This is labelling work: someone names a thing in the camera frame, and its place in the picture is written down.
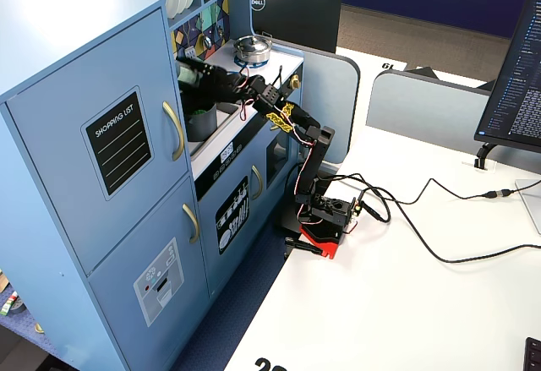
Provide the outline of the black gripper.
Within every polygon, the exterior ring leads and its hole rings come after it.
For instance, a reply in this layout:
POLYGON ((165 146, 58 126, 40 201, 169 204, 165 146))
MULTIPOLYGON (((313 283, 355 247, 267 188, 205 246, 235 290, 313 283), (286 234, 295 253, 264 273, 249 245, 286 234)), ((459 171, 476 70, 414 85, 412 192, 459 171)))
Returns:
POLYGON ((237 103, 252 99, 253 108, 258 113, 273 112, 276 104, 282 101, 281 92, 274 85, 267 84, 261 75, 228 72, 208 63, 199 67, 197 84, 199 88, 209 88, 206 97, 214 102, 237 103))

